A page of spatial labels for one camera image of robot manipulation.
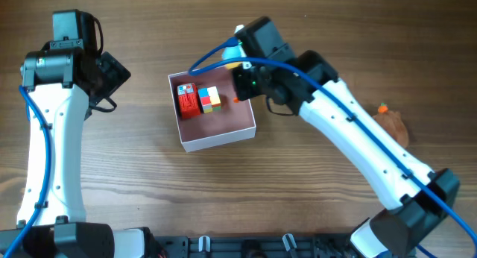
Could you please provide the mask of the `orange duck toy blue hat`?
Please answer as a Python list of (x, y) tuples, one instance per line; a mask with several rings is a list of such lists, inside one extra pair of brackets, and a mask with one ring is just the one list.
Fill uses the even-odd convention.
[[(238, 57), (245, 57), (246, 54), (244, 53), (241, 46), (229, 47), (225, 48), (222, 54), (222, 60), (231, 60), (232, 58)], [(244, 72), (244, 64), (242, 62), (234, 62), (228, 63), (225, 65), (225, 68), (231, 73), (232, 80), (233, 80), (233, 88), (236, 93), (235, 98), (233, 101), (235, 103), (239, 103), (243, 101), (244, 96), (244, 79), (245, 79), (245, 72)]]

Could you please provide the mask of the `multicoloured puzzle cube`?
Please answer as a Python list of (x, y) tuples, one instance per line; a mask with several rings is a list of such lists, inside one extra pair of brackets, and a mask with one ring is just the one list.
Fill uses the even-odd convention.
[(198, 90), (198, 95), (204, 113), (212, 113), (221, 109), (221, 99), (216, 86), (201, 88)]

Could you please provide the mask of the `red toy truck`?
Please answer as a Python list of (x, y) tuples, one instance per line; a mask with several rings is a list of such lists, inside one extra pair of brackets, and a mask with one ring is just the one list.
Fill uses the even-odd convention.
[(182, 84), (177, 87), (180, 115), (190, 119), (200, 115), (198, 89), (194, 83)]

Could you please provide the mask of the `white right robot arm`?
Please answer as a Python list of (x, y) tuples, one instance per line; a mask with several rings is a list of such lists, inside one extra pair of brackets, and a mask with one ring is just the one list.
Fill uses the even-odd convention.
[(452, 209), (460, 186), (449, 170), (438, 172), (408, 153), (357, 102), (338, 73), (316, 52), (283, 60), (237, 57), (239, 99), (266, 95), (289, 107), (325, 135), (362, 173), (384, 209), (351, 234), (365, 257), (403, 257)]

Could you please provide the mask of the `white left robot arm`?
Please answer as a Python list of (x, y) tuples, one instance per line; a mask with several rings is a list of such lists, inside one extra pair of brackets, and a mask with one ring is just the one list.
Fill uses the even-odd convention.
[(90, 223), (80, 184), (83, 124), (130, 72), (111, 54), (79, 47), (29, 53), (19, 92), (30, 123), (28, 173), (5, 257), (163, 257), (146, 227)]

